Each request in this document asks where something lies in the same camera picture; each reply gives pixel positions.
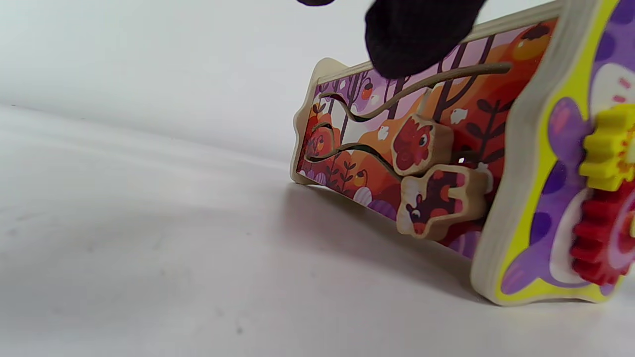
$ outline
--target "wooden toy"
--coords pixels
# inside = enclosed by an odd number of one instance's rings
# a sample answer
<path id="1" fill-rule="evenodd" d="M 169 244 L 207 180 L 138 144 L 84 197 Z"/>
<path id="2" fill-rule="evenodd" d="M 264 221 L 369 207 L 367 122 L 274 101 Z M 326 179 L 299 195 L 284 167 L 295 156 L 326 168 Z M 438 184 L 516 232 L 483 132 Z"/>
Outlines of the wooden toy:
<path id="1" fill-rule="evenodd" d="M 414 76 L 326 58 L 291 178 L 472 259 L 496 304 L 605 301 L 635 260 L 633 53 L 635 0 L 557 0 Z"/>

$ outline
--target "wooden edge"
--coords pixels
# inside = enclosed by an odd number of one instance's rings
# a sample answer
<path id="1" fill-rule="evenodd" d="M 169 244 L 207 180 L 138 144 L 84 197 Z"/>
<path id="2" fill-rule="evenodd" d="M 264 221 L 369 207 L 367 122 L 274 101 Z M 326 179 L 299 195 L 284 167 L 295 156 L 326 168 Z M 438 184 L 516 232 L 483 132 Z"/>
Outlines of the wooden edge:
<path id="1" fill-rule="evenodd" d="M 309 81 L 309 87 L 307 94 L 304 98 L 304 103 L 301 108 L 295 113 L 293 117 L 293 129 L 295 130 L 295 147 L 293 148 L 293 155 L 291 156 L 290 176 L 292 181 L 297 184 L 310 185 L 314 182 L 308 178 L 297 173 L 297 166 L 300 160 L 300 151 L 302 151 L 302 142 L 304 140 L 304 133 L 309 123 L 309 114 L 311 112 L 311 105 L 313 104 L 313 94 L 318 86 L 318 79 L 322 76 L 327 76 L 334 72 L 340 72 L 348 68 L 346 65 L 338 62 L 332 58 L 321 59 L 313 68 L 313 74 L 311 74 L 311 80 Z"/>
<path id="2" fill-rule="evenodd" d="M 462 43 L 475 41 L 488 37 L 492 34 L 497 34 L 499 32 L 513 30 L 520 27 L 529 26 L 540 21 L 546 21 L 552 18 L 556 18 L 558 17 L 558 15 L 560 15 L 562 7 L 562 0 L 554 0 L 527 10 L 519 11 L 517 13 L 497 18 L 495 20 L 477 24 L 474 26 L 472 32 L 462 41 Z M 338 71 L 337 73 L 324 75 L 318 79 L 317 83 L 324 84 L 339 78 L 348 77 L 352 76 L 353 74 L 368 71 L 372 68 L 373 65 L 370 62 L 364 62 L 353 67 L 348 67 L 346 70 Z"/>

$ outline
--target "black fabric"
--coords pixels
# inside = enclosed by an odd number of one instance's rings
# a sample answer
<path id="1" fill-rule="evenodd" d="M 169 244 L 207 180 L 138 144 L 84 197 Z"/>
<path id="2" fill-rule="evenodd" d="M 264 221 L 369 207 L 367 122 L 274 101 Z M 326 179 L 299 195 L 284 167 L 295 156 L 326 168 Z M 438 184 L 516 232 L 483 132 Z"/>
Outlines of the black fabric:
<path id="1" fill-rule="evenodd" d="M 298 0 L 323 6 L 334 0 Z M 486 0 L 375 0 L 366 13 L 366 48 L 383 77 L 422 72 L 472 30 Z"/>

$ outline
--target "orange tree illustration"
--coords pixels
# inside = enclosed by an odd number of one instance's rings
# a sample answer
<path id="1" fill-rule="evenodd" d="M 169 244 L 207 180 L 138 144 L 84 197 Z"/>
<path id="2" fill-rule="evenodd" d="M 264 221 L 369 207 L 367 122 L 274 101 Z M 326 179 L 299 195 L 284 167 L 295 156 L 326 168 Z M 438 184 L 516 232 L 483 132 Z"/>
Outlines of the orange tree illustration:
<path id="1" fill-rule="evenodd" d="M 505 156 L 504 134 L 507 115 L 527 82 L 528 80 L 522 79 L 503 84 L 492 91 L 488 98 L 476 101 L 476 120 L 467 123 L 465 130 L 480 143 L 479 147 L 464 149 L 476 151 L 480 162 L 490 164 Z"/>
<path id="2" fill-rule="evenodd" d="M 403 91 L 403 86 L 410 80 L 411 76 L 402 77 L 396 80 L 395 88 L 392 90 L 392 96 L 394 97 L 400 91 Z M 392 80 L 386 79 L 386 91 L 384 93 L 384 103 L 388 101 L 388 89 L 391 87 Z M 397 106 L 399 102 L 396 102 L 389 110 L 388 110 L 388 120 L 393 120 L 397 115 Z"/>
<path id="3" fill-rule="evenodd" d="M 490 55 L 491 46 L 494 43 L 495 36 L 496 35 L 491 35 L 487 37 L 487 40 L 485 42 L 485 47 L 483 47 L 483 52 L 481 54 L 481 58 L 478 61 L 478 64 L 483 64 L 487 61 L 487 57 Z M 463 59 L 463 55 L 465 54 L 465 50 L 467 49 L 468 44 L 469 43 L 464 42 L 458 46 L 457 54 L 454 56 L 454 61 L 452 62 L 450 66 L 451 70 L 456 69 L 460 66 L 461 60 Z M 437 66 L 437 73 L 441 73 L 441 72 L 444 72 L 443 61 L 440 61 Z M 458 93 L 451 98 L 448 98 L 448 97 L 450 96 L 450 90 L 452 89 L 452 84 L 454 81 L 450 80 L 450 81 L 445 81 L 445 83 L 443 83 L 441 94 L 439 96 L 439 101 L 437 102 L 437 106 L 434 110 L 434 114 L 432 115 L 432 118 L 437 123 L 441 122 L 441 116 L 443 115 L 443 111 L 445 111 L 447 108 L 456 104 L 470 90 L 470 88 L 472 88 L 472 85 L 474 85 L 476 78 L 478 78 L 478 75 L 471 76 L 467 80 L 466 84 L 463 85 L 461 90 L 458 91 Z"/>

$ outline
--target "printed flower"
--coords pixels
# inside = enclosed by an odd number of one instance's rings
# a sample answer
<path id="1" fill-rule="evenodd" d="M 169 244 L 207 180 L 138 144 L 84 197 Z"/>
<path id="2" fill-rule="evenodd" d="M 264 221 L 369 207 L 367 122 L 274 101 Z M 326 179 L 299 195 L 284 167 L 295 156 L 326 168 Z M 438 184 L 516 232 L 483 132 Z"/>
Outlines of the printed flower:
<path id="1" fill-rule="evenodd" d="M 635 178 L 635 105 L 600 112 L 597 129 L 584 140 L 587 156 L 580 165 L 587 186 L 615 192 Z"/>
<path id="2" fill-rule="evenodd" d="M 360 187 L 353 196 L 353 201 L 366 207 L 373 201 L 373 193 L 368 187 Z"/>

